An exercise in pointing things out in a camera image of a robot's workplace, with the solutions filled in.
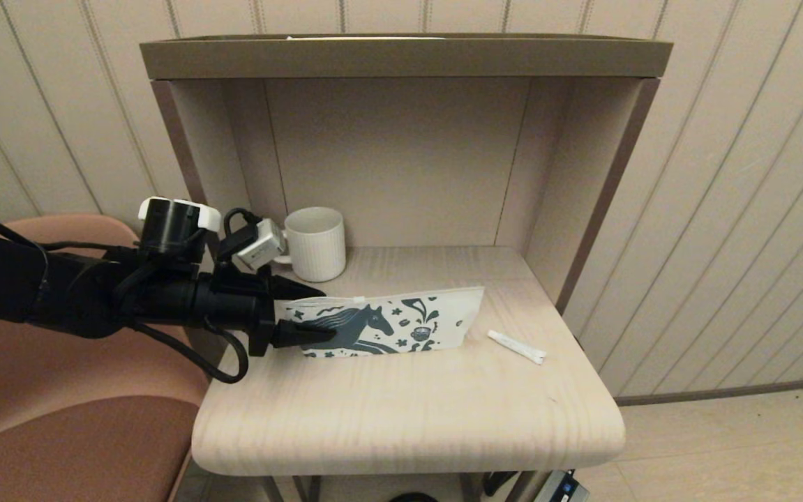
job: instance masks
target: tile floor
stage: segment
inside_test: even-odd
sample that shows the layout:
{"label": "tile floor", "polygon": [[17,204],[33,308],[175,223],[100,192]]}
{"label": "tile floor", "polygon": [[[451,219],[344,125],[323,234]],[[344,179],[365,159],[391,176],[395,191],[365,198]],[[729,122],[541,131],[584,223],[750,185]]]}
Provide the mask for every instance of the tile floor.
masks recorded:
{"label": "tile floor", "polygon": [[[803,390],[629,406],[622,415],[624,453],[577,471],[591,502],[803,501]],[[321,500],[383,502],[415,490],[459,502],[458,486],[453,474],[337,476],[324,479]],[[504,493],[484,500],[503,500]],[[265,501],[256,480],[215,476],[196,466],[188,469],[176,500]]]}

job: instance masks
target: wall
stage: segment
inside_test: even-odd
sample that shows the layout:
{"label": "wall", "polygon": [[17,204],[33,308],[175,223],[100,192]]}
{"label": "wall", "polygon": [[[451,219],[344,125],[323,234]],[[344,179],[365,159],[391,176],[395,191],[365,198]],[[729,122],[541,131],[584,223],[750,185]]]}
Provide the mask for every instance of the wall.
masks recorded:
{"label": "wall", "polygon": [[564,317],[616,395],[803,379],[800,0],[2,0],[0,219],[186,197],[137,43],[341,31],[675,42]]}

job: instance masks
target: horse illustration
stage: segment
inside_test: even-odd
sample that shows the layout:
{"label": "horse illustration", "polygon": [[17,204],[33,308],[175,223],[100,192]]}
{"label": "horse illustration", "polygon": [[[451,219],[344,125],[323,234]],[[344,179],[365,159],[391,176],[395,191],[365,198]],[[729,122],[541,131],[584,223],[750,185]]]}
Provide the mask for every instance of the horse illustration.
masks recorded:
{"label": "horse illustration", "polygon": [[370,308],[370,305],[364,308],[347,308],[327,317],[303,321],[302,324],[336,330],[333,340],[303,345],[302,349],[348,349],[369,353],[398,353],[391,347],[372,341],[359,340],[363,329],[367,326],[382,331],[386,336],[395,334],[391,324],[382,316],[382,306],[377,309]]}

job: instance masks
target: shelf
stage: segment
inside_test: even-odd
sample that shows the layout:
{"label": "shelf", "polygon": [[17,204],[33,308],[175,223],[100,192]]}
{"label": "shelf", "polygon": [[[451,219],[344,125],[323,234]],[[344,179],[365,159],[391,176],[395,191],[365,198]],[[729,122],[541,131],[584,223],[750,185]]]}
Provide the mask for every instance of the shelf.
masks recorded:
{"label": "shelf", "polygon": [[[229,476],[308,476],[545,471],[617,455],[621,414],[515,250],[353,248],[343,275],[318,288],[376,296],[475,285],[485,296],[458,349],[343,359],[272,349],[239,383],[213,382],[194,460]],[[488,330],[546,350],[545,363]],[[220,368],[236,371],[233,351]]]}
{"label": "shelf", "polygon": [[220,36],[148,42],[140,50],[150,79],[173,80],[660,77],[672,48],[669,42],[586,35],[437,33],[428,37]]}

